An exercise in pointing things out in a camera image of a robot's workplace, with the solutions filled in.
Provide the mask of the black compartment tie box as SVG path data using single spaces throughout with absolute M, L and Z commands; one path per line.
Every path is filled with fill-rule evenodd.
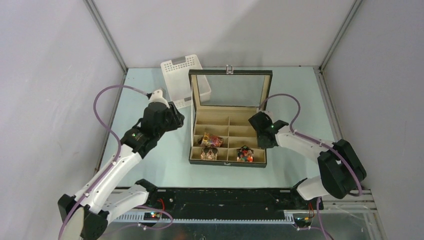
M 259 148 L 249 118 L 267 108 L 273 79 L 268 69 L 191 69 L 191 146 L 189 163 L 206 166 L 265 168 L 267 151 Z M 204 133 L 224 139 L 217 160 L 202 160 L 198 140 Z M 253 162 L 237 161 L 237 149 L 254 150 Z

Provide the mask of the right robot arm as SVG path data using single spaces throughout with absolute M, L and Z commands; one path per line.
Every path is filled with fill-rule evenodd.
M 322 196 L 343 199 L 352 190 L 359 189 L 367 176 L 352 145 L 344 139 L 326 143 L 298 132 L 282 120 L 273 122 L 264 111 L 257 112 L 248 121 L 256 132 L 259 148 L 286 148 L 317 164 L 319 176 L 301 180 L 292 187 L 290 201 L 297 209 L 304 209 L 312 199 Z

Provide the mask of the colourful patterned tie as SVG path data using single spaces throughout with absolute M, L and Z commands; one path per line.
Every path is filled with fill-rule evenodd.
M 224 143 L 224 138 L 205 132 L 197 142 L 201 147 L 219 148 Z

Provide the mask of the white perforated plastic basket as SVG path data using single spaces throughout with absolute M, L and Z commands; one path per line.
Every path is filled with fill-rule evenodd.
M 192 105 L 192 89 L 189 70 L 201 70 L 202 65 L 195 54 L 182 56 L 160 64 L 166 92 L 177 109 Z

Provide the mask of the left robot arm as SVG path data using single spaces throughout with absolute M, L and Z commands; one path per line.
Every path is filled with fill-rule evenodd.
M 166 132 L 184 125 L 185 117 L 173 102 L 151 101 L 143 117 L 118 140 L 118 149 L 107 164 L 77 193 L 58 200 L 62 218 L 60 240 L 97 240 L 108 225 L 129 210 L 158 202 L 157 186 L 141 179 L 126 191 L 111 196 L 118 183 L 157 146 Z

